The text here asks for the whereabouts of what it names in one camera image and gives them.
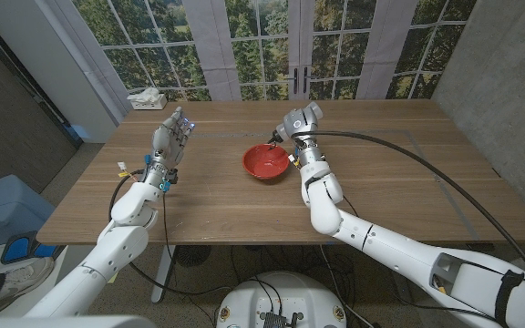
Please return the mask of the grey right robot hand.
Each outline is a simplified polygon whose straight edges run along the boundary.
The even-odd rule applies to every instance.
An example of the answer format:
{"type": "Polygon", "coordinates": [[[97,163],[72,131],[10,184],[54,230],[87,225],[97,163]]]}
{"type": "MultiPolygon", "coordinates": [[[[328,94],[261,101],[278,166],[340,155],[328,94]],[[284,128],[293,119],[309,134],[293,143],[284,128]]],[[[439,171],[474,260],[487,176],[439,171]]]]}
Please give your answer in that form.
{"type": "Polygon", "coordinates": [[[293,109],[283,117],[283,122],[273,131],[271,142],[282,143],[291,140],[301,166],[324,161],[314,135],[294,136],[296,133],[317,131],[318,120],[322,117],[323,112],[315,102],[311,102],[305,108],[293,109]]]}

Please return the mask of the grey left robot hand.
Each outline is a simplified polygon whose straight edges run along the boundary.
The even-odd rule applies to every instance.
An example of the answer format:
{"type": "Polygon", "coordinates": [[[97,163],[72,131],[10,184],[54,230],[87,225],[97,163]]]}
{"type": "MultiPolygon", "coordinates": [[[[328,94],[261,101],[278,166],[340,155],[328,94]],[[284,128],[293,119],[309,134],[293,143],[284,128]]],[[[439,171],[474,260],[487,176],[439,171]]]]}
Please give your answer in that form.
{"type": "Polygon", "coordinates": [[[152,152],[143,175],[143,182],[161,189],[167,180],[176,180],[177,165],[181,162],[184,149],[195,128],[189,122],[182,107],[176,107],[171,116],[154,131],[152,152]]]}

